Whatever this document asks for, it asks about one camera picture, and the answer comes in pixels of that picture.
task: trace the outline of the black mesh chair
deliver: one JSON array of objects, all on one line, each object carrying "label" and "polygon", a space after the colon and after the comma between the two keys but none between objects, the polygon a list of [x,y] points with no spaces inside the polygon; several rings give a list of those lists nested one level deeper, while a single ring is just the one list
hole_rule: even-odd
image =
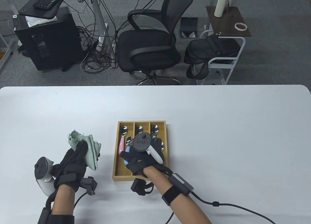
[{"label": "black mesh chair", "polygon": [[[146,76],[137,85],[151,80],[157,85],[156,79],[178,80],[168,76],[157,76],[153,70],[167,69],[178,64],[181,60],[176,50],[174,29],[182,14],[193,0],[164,0],[161,10],[133,10],[128,14],[128,21],[134,30],[124,31],[119,35],[116,45],[116,55],[122,71],[132,74],[139,71]],[[146,15],[160,21],[168,32],[156,29],[140,29],[133,17]]]}]

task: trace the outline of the computer tower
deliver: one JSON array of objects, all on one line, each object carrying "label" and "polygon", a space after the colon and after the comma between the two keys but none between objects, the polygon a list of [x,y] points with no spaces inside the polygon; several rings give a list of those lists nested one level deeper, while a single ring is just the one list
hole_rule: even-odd
[{"label": "computer tower", "polygon": [[68,7],[59,8],[57,20],[28,26],[25,16],[13,17],[14,31],[26,56],[38,70],[60,67],[67,69],[83,60],[80,35]]}]

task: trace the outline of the white bottle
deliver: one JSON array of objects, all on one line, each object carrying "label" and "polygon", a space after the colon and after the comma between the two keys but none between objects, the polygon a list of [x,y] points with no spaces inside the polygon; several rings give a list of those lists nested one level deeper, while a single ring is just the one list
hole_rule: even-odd
[{"label": "white bottle", "polygon": [[224,8],[227,4],[227,0],[218,0],[216,9],[215,9],[215,17],[220,18],[222,16],[222,13],[224,12]]}]

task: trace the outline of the dark wooden shelf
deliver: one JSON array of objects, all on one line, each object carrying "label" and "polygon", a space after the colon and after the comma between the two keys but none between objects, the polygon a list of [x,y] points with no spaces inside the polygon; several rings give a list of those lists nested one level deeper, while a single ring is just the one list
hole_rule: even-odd
[{"label": "dark wooden shelf", "polygon": [[215,6],[206,7],[210,23],[214,30],[214,34],[217,34],[219,36],[252,36],[248,28],[246,31],[238,31],[237,29],[235,29],[234,26],[236,23],[245,23],[237,7],[225,7],[224,13],[220,18],[214,16],[215,8]]}]

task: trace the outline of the white label sticker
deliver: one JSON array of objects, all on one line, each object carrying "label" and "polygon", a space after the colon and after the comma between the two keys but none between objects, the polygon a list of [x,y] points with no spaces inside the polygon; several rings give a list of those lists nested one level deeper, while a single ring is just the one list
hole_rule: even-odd
[{"label": "white label sticker", "polygon": [[185,182],[184,181],[182,181],[177,175],[175,175],[175,174],[173,174],[173,176],[179,181],[179,182],[181,182],[182,184],[184,184]]}]

